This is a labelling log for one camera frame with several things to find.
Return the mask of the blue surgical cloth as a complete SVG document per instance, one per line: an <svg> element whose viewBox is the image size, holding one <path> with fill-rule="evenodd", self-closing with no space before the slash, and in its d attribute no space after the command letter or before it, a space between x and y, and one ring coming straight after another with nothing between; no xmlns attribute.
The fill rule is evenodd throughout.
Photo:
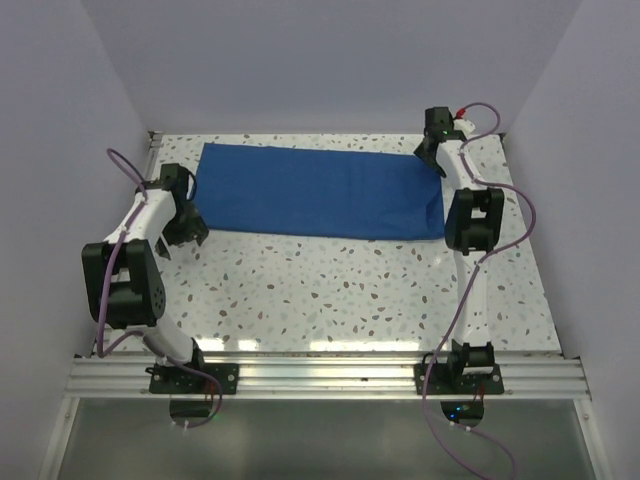
<svg viewBox="0 0 640 480"><path fill-rule="evenodd" d="M362 240L444 236L440 177L416 157L204 145L196 205L215 230Z"/></svg>

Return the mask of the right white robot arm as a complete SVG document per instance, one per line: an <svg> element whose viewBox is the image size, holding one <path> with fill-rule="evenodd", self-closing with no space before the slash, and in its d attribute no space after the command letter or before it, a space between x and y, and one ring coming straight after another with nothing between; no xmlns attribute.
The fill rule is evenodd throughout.
<svg viewBox="0 0 640 480"><path fill-rule="evenodd" d="M453 189L444 226L446 246L453 252L459 306L447 335L449 354L445 379L451 389L468 392L495 363L488 327L487 274L481 259L496 247L504 193L490 187L464 153L474 127L447 107L425 110L424 138L414 154Z"/></svg>

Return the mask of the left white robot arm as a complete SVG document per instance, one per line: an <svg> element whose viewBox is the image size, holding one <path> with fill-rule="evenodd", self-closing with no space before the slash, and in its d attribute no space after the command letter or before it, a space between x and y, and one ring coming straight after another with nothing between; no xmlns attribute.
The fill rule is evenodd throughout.
<svg viewBox="0 0 640 480"><path fill-rule="evenodd" d="M172 379L185 392L201 390L207 367L197 361L196 341L166 312L167 293L156 258L170 246L201 245L209 231L194 203L195 176L171 163L159 177L139 184L122 222L104 240L81 252L90 313L98 325L97 352L104 357L136 336L174 365Z"/></svg>

